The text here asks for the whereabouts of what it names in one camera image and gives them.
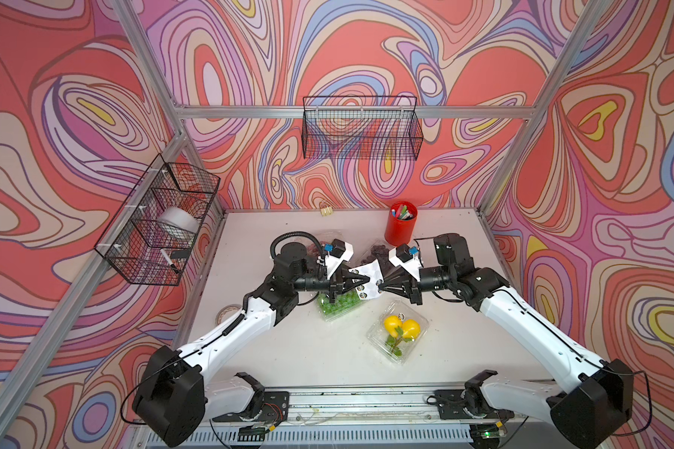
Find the white sticker sheet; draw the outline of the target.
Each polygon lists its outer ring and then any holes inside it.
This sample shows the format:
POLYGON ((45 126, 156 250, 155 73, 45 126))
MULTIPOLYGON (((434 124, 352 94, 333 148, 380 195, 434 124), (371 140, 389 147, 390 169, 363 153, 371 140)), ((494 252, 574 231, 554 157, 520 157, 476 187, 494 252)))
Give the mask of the white sticker sheet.
POLYGON ((371 263, 356 267, 356 269, 357 273, 369 278, 369 282, 356 288, 359 298, 361 300, 372 300, 380 297, 382 292, 379 286, 383 282, 383 275, 379 262, 374 260, 371 263))

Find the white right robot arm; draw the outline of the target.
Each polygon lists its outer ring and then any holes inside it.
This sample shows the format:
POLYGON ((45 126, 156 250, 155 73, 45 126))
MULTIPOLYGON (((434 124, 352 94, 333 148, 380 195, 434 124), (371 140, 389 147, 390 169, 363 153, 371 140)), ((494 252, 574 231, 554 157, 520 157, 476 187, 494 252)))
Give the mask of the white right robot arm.
POLYGON ((379 284, 419 305, 425 292, 449 291, 518 342, 552 376, 550 385, 499 377, 483 370, 464 384, 455 405, 478 417, 509 411, 549 423, 578 448, 597 448, 632 417, 634 372, 572 340, 538 314, 509 281, 479 268, 467 241, 456 233, 433 240, 437 266, 423 267, 419 249, 389 251, 394 269, 379 284))

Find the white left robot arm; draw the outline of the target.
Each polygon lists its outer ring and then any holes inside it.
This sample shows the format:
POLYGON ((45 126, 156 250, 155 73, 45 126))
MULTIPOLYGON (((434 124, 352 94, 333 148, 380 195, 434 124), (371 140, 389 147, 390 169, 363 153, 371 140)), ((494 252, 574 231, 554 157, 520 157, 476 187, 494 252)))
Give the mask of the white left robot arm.
POLYGON ((167 447, 184 443, 206 419, 283 419, 267 402, 264 386, 246 372, 209 383, 249 342, 282 322, 298 306, 301 292, 335 299, 370 281, 349 267, 351 244, 335 239, 309 254, 301 239, 315 236, 293 231, 271 243, 273 268, 232 318, 194 342, 176 350, 163 346, 151 355, 131 409, 167 447))

